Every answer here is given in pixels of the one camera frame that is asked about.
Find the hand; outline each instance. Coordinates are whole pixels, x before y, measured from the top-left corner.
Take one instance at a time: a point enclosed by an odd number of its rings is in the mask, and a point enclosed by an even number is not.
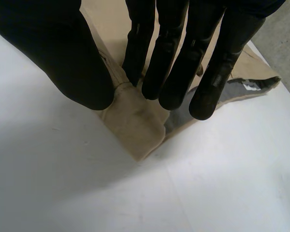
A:
[[[0,0],[0,35],[65,96],[103,110],[112,103],[114,88],[79,7],[80,0]]]
[[[132,84],[137,85],[153,33],[155,0],[126,0],[126,4],[132,28],[123,69]],[[208,119],[245,44],[265,21],[245,13],[241,7],[232,0],[157,0],[160,31],[144,78],[143,95],[150,100],[159,98],[161,106],[167,110],[180,107],[224,15],[216,48],[189,106],[194,118]],[[170,71],[187,8],[185,40]]]

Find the concrete floor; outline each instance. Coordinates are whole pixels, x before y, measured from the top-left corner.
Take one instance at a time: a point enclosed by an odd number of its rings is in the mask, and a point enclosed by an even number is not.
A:
[[[252,41],[290,92],[290,0],[267,18]]]

